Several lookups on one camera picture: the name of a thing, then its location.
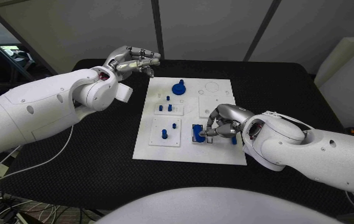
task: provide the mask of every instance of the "silver robotic hand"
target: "silver robotic hand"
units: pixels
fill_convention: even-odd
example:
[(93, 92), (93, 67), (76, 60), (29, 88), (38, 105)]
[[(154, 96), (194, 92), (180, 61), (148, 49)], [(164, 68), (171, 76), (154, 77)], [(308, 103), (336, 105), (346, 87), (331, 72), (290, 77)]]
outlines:
[[(200, 132), (200, 135), (222, 136), (232, 138), (243, 130), (248, 120), (255, 114), (238, 105), (220, 104), (209, 117), (207, 130)], [(212, 128), (217, 120), (219, 128)]]
[(128, 102), (133, 89), (120, 83), (133, 71), (154, 78), (152, 65), (161, 54), (123, 46), (103, 66), (31, 82), (0, 96), (0, 152), (40, 141), (92, 113), (105, 110), (115, 99)]
[(265, 167), (282, 171), (291, 166), (314, 181), (354, 192), (354, 137), (310, 125), (303, 131), (290, 120), (307, 125), (277, 112), (255, 115), (236, 105), (222, 104), (200, 135), (229, 138), (242, 131), (243, 151)]

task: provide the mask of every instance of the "blue piece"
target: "blue piece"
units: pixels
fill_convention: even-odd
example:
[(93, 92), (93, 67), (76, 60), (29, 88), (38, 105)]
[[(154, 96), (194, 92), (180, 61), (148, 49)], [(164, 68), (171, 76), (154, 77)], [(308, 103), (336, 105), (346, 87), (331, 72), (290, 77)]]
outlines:
[(236, 136), (232, 138), (232, 141), (233, 141), (233, 145), (238, 145)]
[(204, 142), (206, 137), (200, 135), (200, 132), (203, 131), (203, 126), (200, 124), (194, 125), (194, 139), (197, 142)]
[(187, 91), (185, 82), (181, 79), (180, 83), (174, 85), (172, 92), (175, 95), (183, 95)]
[(167, 129), (164, 129), (162, 130), (162, 139), (168, 139), (168, 130)]

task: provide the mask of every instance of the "white board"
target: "white board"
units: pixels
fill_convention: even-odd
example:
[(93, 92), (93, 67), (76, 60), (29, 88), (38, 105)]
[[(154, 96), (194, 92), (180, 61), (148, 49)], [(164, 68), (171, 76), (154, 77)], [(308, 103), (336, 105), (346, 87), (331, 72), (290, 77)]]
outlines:
[[(185, 81), (187, 92), (183, 95), (175, 95), (172, 86), (181, 79)], [(216, 105), (214, 108), (219, 105), (216, 103), (217, 99), (220, 104), (236, 104), (230, 80), (165, 77), (151, 79), (133, 159), (248, 165), (245, 152), (242, 151), (242, 141), (238, 142), (238, 145), (233, 145), (232, 139), (217, 136), (213, 137), (213, 143), (209, 143), (207, 140), (203, 143), (193, 142), (193, 125), (201, 124), (204, 128), (207, 126), (207, 118), (200, 118), (200, 96), (206, 96), (201, 99), (207, 104)], [(157, 104), (164, 104), (164, 109), (168, 104), (184, 105), (184, 115), (158, 115), (155, 113)], [(155, 135), (161, 136), (162, 129), (168, 130), (168, 134), (170, 130), (172, 130), (171, 122), (165, 123), (167, 128), (161, 127), (164, 123), (159, 123), (159, 130), (154, 128), (154, 120), (157, 118), (181, 121), (181, 143), (178, 147), (151, 145), (149, 138)]]

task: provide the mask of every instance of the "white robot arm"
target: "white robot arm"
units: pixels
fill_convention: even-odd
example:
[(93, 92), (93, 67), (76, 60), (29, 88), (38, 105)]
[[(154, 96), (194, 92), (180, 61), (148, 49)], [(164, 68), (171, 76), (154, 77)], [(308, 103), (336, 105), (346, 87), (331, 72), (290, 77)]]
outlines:
[(133, 89), (119, 83), (132, 71), (154, 77), (151, 65), (159, 65), (161, 54), (123, 46), (103, 66), (31, 82), (0, 96), (0, 152), (40, 141), (73, 125), (115, 98), (129, 101)]
[[(354, 192), (354, 137), (320, 129), (303, 131), (274, 112), (255, 115), (230, 104), (212, 113), (201, 136), (233, 137), (242, 131), (243, 151), (271, 170), (295, 168), (310, 179)], [(212, 125), (217, 119), (219, 128)]]

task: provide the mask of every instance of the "textured black surface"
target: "textured black surface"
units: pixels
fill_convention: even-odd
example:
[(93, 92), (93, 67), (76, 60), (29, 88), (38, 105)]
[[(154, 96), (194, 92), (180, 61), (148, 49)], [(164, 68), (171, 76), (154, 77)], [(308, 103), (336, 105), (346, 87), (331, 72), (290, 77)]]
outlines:
[[(100, 65), (83, 60), (77, 68)], [(158, 77), (232, 79), (238, 105), (255, 113), (275, 110), (318, 129), (343, 127), (304, 67), (294, 63), (167, 60)], [(295, 169), (266, 169), (248, 156), (248, 166), (133, 160), (149, 78), (133, 73), (128, 104), (115, 101), (74, 127), (61, 156), (2, 181), (8, 193), (57, 205), (115, 209), (155, 192), (193, 186), (248, 189), (288, 199), (336, 216), (353, 211), (344, 192), (310, 180)], [(48, 160), (61, 150), (70, 129), (25, 146), (11, 172)]]

